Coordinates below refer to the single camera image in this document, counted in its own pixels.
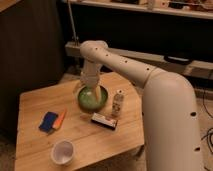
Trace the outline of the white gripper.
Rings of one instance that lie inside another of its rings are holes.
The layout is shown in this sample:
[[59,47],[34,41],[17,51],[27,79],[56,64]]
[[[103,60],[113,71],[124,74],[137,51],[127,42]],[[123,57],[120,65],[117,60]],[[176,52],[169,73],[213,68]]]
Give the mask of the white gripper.
[[85,60],[80,76],[80,80],[85,86],[95,88],[94,94],[97,103],[101,101],[101,88],[98,85],[100,79],[100,69],[100,64]]

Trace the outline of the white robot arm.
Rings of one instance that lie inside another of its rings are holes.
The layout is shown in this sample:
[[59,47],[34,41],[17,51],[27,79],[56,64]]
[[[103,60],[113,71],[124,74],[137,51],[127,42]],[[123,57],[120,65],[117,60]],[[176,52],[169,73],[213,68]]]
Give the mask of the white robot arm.
[[186,78],[112,53],[104,41],[85,41],[80,53],[143,89],[147,171],[204,171],[196,96]]

